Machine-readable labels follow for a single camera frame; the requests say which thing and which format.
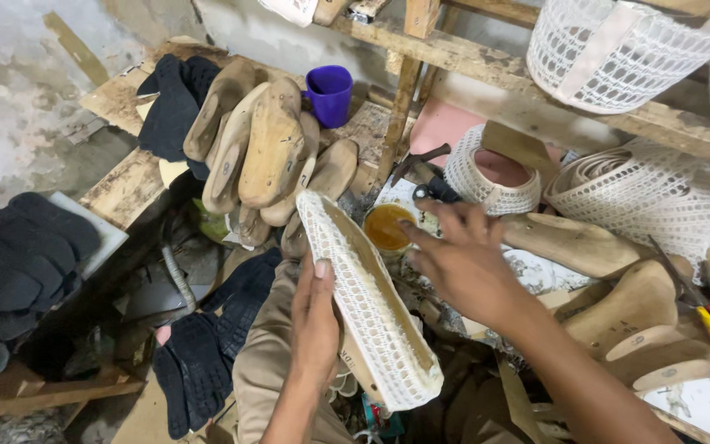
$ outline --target wooden plank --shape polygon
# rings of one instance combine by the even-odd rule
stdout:
[[[159,158],[134,149],[78,203],[120,230],[128,227],[166,190],[160,178]]]
[[[511,25],[533,29],[541,8],[511,0],[443,0],[446,5],[464,9],[471,13],[505,21]]]
[[[350,3],[350,15],[361,23],[371,23],[390,0],[360,0]]]
[[[446,12],[443,13],[443,23],[440,24],[440,31],[451,34],[456,29],[457,21],[459,20],[459,8],[454,5],[447,5]],[[429,98],[431,86],[435,84],[435,76],[439,68],[427,63],[424,79],[420,82],[418,89],[418,103],[421,107],[426,105],[426,99]]]
[[[536,86],[523,58],[511,57],[502,51],[436,30],[427,39],[416,39],[404,34],[403,23],[397,18],[379,20],[371,25],[339,18],[330,27],[364,42],[384,46],[405,56],[710,160],[710,120],[705,117],[656,102],[614,116],[594,115],[565,106]]]
[[[138,136],[144,122],[136,112],[136,106],[155,100],[153,96],[143,99],[136,97],[138,85],[146,76],[147,73],[141,69],[133,68],[127,74],[115,76],[81,97],[78,104],[108,120],[112,125]]]
[[[143,385],[142,381],[115,385],[97,381],[54,382],[45,384],[35,396],[0,398],[0,416],[20,415],[57,405],[134,393],[141,390]]]
[[[680,431],[681,433],[689,436],[690,438],[702,442],[703,444],[710,444],[710,433],[703,431],[703,429],[696,428],[694,425],[686,423],[681,419],[672,416],[670,413],[667,413],[662,409],[654,407],[653,405],[648,406],[651,408],[657,418],[662,419],[662,421],[664,421],[671,428],[674,428]]]
[[[710,16],[710,0],[643,0],[643,3],[694,16]]]
[[[405,33],[425,39],[437,24],[440,0],[407,0],[405,9]]]
[[[401,62],[399,86],[396,91],[394,107],[390,111],[390,122],[385,133],[385,149],[380,157],[380,167],[377,172],[377,182],[385,183],[393,169],[394,159],[399,154],[399,142],[404,134],[409,104],[415,96],[415,85],[418,83],[420,61],[416,58],[404,57]]]

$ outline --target fingernail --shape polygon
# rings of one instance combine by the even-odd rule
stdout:
[[[322,279],[322,278],[325,278],[326,274],[327,274],[327,261],[320,259],[319,261],[316,262],[316,265],[314,266],[314,276],[318,277],[319,279]]]

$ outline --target wooden shelf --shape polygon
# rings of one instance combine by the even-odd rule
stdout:
[[[378,19],[362,25],[339,17],[333,29],[370,44],[416,58],[431,66],[454,71],[523,97],[552,104],[592,118],[627,133],[647,137],[663,145],[710,160],[710,119],[687,111],[649,102],[624,114],[603,116],[560,104],[539,88],[528,73],[525,59],[467,39],[433,30],[427,39],[405,35],[399,18]]]

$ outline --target concrete wall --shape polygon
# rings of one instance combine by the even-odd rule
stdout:
[[[59,123],[145,45],[178,34],[205,37],[188,0],[0,0],[0,207],[25,190],[77,197],[116,165],[132,137],[107,129],[74,146]]]

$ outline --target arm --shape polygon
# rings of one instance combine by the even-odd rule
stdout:
[[[440,219],[444,239],[402,222],[420,247],[408,254],[410,262],[460,313],[494,329],[521,352],[578,442],[680,442],[519,285],[501,255],[503,230],[496,218],[475,205],[426,200],[418,207]]]
[[[311,440],[316,409],[335,375],[339,323],[333,312],[333,268],[311,254],[292,300],[292,360],[261,444]]]

